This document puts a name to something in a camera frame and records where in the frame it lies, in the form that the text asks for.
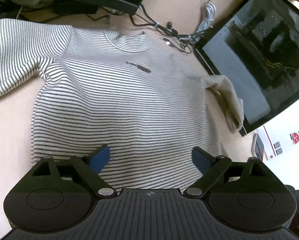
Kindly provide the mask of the black white striped sweater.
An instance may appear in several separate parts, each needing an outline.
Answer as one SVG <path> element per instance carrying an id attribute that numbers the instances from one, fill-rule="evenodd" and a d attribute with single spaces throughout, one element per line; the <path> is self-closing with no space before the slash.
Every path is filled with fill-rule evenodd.
<path id="1" fill-rule="evenodd" d="M 201 177 L 196 146 L 226 155 L 206 104 L 212 89 L 230 132 L 244 121 L 229 79 L 199 76 L 145 33 L 0 20 L 0 96 L 33 76 L 45 80 L 31 120 L 31 162 L 83 157 L 101 145 L 101 177 L 116 190 L 186 189 Z"/>

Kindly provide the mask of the white printed box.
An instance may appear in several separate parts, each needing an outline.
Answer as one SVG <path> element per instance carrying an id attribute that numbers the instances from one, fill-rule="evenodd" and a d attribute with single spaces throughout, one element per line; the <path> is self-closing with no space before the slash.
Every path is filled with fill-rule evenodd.
<path id="1" fill-rule="evenodd" d="M 258 129 L 263 161 L 285 185 L 299 190 L 299 100 Z"/>

